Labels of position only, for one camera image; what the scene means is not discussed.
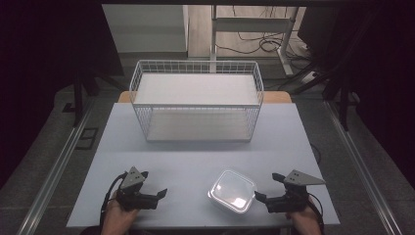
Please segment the human hand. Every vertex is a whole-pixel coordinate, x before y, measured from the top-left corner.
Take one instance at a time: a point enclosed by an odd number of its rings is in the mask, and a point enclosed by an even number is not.
[[[301,235],[321,235],[317,214],[307,206],[304,211],[287,212],[286,218],[293,221],[293,225]]]
[[[125,211],[115,199],[116,191],[113,198],[107,205],[104,225],[101,235],[122,235],[131,227],[139,210]]]

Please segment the white tabletop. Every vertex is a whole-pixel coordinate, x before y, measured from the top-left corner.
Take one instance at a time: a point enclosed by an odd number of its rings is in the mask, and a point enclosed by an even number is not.
[[[168,189],[156,210],[139,212],[134,226],[140,228],[287,226],[283,213],[268,213],[257,200],[242,215],[223,211],[209,201],[208,190],[226,168],[249,177],[268,197],[285,193],[273,172],[297,169],[323,178],[295,104],[262,105],[250,143],[148,143],[132,106],[115,104],[68,226],[98,225],[111,183],[132,166],[149,172],[141,193]],[[339,223],[326,186],[307,190],[322,202],[324,222]]]

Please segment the gray carpet floor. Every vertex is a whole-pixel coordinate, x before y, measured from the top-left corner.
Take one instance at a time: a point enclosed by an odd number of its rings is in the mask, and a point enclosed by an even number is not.
[[[275,90],[286,80],[275,61],[258,60],[267,90]],[[129,84],[131,67],[125,77],[116,79]],[[113,104],[120,91],[97,78],[101,92],[94,99],[91,117],[85,125],[96,131],[96,140],[79,140],[67,167],[43,213],[35,234],[79,234],[81,229],[66,228],[69,215],[94,158]],[[293,96],[309,142],[320,162],[340,225],[326,226],[326,234],[388,234],[368,196],[356,167],[341,141],[339,131],[321,97],[324,84]],[[22,163],[0,191],[0,234],[16,234],[47,174],[61,153],[72,131],[73,113],[63,113],[66,103],[73,103],[73,91],[67,87],[55,97],[55,109],[27,152]],[[348,108],[349,134],[370,173],[390,205],[402,234],[415,234],[415,191],[402,176],[391,158],[360,120],[354,106]],[[256,231],[255,234],[266,234]]]

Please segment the floor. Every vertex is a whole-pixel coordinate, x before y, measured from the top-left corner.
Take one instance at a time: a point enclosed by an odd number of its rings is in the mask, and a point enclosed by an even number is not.
[[[191,17],[195,17],[194,22],[208,23],[208,20],[202,20],[202,16],[208,13],[204,8],[206,7],[195,7],[191,11],[194,13],[194,15],[190,14]],[[245,10],[236,9],[238,15],[240,11],[242,14]],[[262,10],[256,9],[252,16],[260,16],[263,11],[265,11],[263,8]],[[283,14],[285,9],[276,12]],[[231,8],[224,8],[223,12],[220,10],[219,13],[233,14]],[[190,28],[190,42],[193,40],[201,44],[195,46],[190,43],[189,58],[169,58],[169,55],[165,55],[154,57],[154,59],[206,59],[209,43],[204,42],[203,38],[209,39],[209,37],[195,30],[194,27]],[[232,39],[226,39],[225,36],[221,39],[219,36],[217,44],[247,51],[257,45],[253,44],[251,48],[245,47],[245,44],[239,45],[235,42],[238,39],[237,36],[234,34]],[[218,56],[224,59],[246,59],[246,56],[241,58],[239,53],[230,53],[228,50],[222,52],[219,50]],[[121,56],[125,77],[115,77],[115,79],[128,85],[138,59],[141,58]],[[275,60],[275,55],[251,54],[250,60],[256,60],[259,63],[266,90],[277,90],[281,84],[289,80],[284,76],[279,61]],[[36,220],[38,224],[34,225],[36,228],[34,234],[79,234],[81,232],[81,229],[66,228],[66,224],[94,158],[112,106],[121,92],[99,78],[97,82],[101,89],[98,96],[87,97],[84,94],[85,106],[92,104],[92,111],[85,122],[84,131],[80,133],[80,138],[69,155],[63,174],[57,177],[59,183],[52,190],[50,201],[46,201],[45,211],[38,215],[39,220]],[[299,83],[301,79],[289,85],[296,86]],[[376,207],[377,198],[373,198],[370,194],[373,189],[366,187],[365,182],[368,176],[360,173],[361,170],[358,167],[361,164],[353,159],[356,153],[350,152],[349,144],[347,145],[344,141],[345,134],[337,127],[335,119],[337,100],[327,102],[321,97],[324,86],[324,83],[319,84],[292,98],[299,109],[304,129],[321,172],[327,179],[327,188],[341,221],[340,225],[326,226],[326,234],[415,234],[414,189],[410,187],[391,158],[362,123],[355,112],[355,106],[350,106],[347,119],[349,132],[346,133],[346,138],[351,138],[353,145],[351,149],[357,151],[358,157],[367,167],[369,179],[373,179],[375,186],[382,193],[381,199],[385,200],[383,205],[388,206],[384,211],[390,209],[394,221],[400,228],[400,231],[388,232],[381,220],[382,210]],[[70,86],[56,94],[55,109],[14,175],[1,189],[0,234],[16,234],[19,231],[48,173],[58,157],[62,155],[62,150],[74,131],[72,126],[74,114],[63,112],[67,103],[73,103],[73,89]],[[253,234],[266,234],[266,231],[259,230]]]

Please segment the container lid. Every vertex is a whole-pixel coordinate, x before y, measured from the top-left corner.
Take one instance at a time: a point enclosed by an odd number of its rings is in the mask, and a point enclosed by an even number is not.
[[[256,185],[246,176],[226,169],[213,184],[208,196],[236,213],[245,213],[254,199]]]

